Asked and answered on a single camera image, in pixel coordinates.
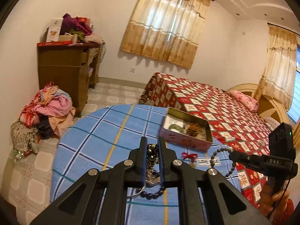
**red ribbon bow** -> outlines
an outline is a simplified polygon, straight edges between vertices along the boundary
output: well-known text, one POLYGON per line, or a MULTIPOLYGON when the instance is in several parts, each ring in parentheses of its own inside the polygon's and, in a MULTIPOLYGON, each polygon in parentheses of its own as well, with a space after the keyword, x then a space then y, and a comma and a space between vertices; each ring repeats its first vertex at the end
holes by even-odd
POLYGON ((188 154, 186 152, 183 152, 181 153, 181 158, 184 160, 184 159, 187 159, 189 158, 191 163, 194 163, 195 159, 198 158, 198 155, 197 154, 188 154))

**wooden headboard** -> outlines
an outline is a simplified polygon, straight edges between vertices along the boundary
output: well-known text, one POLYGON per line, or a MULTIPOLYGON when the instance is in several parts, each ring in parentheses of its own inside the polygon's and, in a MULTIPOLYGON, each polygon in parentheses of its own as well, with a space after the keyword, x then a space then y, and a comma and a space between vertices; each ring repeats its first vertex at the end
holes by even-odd
MULTIPOLYGON (((242 84, 234 86, 228 89, 226 92, 237 90, 244 93, 245 95, 253 97, 257 87, 258 85, 256 84, 242 84)), ((257 114, 260 115, 263 119, 265 119, 266 117, 272 117, 280 123, 289 123, 287 112, 283 104, 265 95, 262 95, 259 100, 259 108, 257 114)))

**human hand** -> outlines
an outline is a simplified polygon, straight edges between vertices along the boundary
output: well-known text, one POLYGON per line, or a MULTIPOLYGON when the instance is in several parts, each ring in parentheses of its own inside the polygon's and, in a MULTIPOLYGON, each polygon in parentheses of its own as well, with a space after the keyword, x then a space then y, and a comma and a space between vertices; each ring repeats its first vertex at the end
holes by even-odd
MULTIPOLYGON (((260 192, 260 201, 258 210, 260 213, 264 216, 267 216, 272 210, 272 204, 278 200, 280 200, 284 190, 279 191, 278 193, 274 194, 271 196, 272 189, 270 186, 266 183, 262 187, 262 191, 260 192)), ((275 215, 280 215, 282 214, 285 209, 287 208, 287 201, 289 199, 289 192, 288 190, 284 193, 284 196, 282 197, 282 200, 280 201, 279 205, 275 209, 276 214, 275 215)))

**white wall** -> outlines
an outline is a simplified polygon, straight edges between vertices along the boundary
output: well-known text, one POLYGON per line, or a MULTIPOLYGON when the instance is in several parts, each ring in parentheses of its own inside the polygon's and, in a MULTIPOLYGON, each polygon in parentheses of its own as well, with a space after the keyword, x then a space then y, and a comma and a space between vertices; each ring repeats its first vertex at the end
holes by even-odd
POLYGON ((20 0, 0 30, 0 185, 12 148, 10 126, 38 91, 37 50, 51 18, 91 16, 90 0, 20 0))
POLYGON ((165 61, 120 51, 121 41, 137 0, 105 0, 95 6, 95 32, 106 42, 107 52, 99 76, 147 83, 153 73, 163 72, 224 88, 224 70, 237 21, 217 2, 211 2, 200 45, 190 70, 165 61))
POLYGON ((269 39, 267 22, 240 20, 233 36, 234 43, 231 45, 224 74, 225 88, 245 83, 258 84, 267 64, 269 39))

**pile of clothes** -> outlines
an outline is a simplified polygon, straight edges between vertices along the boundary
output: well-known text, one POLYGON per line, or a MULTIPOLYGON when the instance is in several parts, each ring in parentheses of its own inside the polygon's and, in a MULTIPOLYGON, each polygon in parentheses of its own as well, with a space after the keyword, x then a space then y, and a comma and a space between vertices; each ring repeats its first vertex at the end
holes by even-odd
POLYGON ((76 109, 70 95, 53 82, 40 90, 21 112, 10 128, 13 145, 18 154, 37 153, 39 139, 45 140, 62 133, 73 125, 76 109))
POLYGON ((60 35, 65 33, 71 35, 77 35, 80 42, 85 43, 98 43, 100 45, 104 44, 103 39, 98 35, 92 32, 92 29, 85 23, 82 22, 78 17, 72 18, 69 14, 63 16, 64 20, 62 22, 60 35))

